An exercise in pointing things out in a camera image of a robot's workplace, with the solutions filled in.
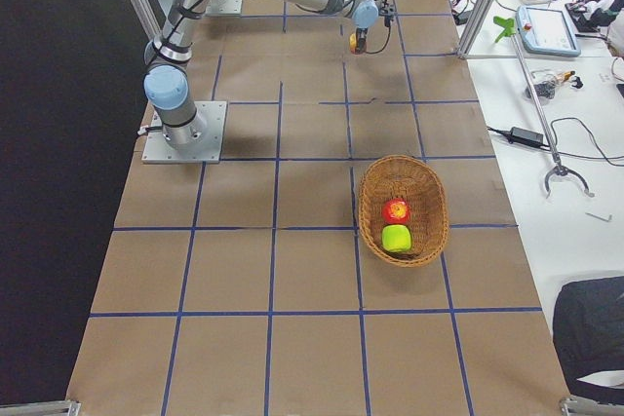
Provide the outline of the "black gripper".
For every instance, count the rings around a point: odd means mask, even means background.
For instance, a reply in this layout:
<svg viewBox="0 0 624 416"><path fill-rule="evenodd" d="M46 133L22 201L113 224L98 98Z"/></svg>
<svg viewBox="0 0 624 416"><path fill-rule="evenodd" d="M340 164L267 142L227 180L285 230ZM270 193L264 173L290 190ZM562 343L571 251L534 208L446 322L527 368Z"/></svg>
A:
<svg viewBox="0 0 624 416"><path fill-rule="evenodd" d="M353 34L353 53L364 54L367 51L367 34L368 28L356 27Z"/></svg>

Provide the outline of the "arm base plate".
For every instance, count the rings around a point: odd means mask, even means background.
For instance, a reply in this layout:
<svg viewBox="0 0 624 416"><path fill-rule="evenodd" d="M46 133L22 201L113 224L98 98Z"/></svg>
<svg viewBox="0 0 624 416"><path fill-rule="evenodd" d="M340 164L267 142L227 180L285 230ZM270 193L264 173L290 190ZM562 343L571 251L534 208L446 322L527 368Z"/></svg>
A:
<svg viewBox="0 0 624 416"><path fill-rule="evenodd" d="M184 127L166 126L153 112L141 160L145 164L218 164L227 114L226 101L196 101L196 115Z"/></svg>
<svg viewBox="0 0 624 416"><path fill-rule="evenodd" d="M239 17L242 14L243 0L208 0L205 17Z"/></svg>

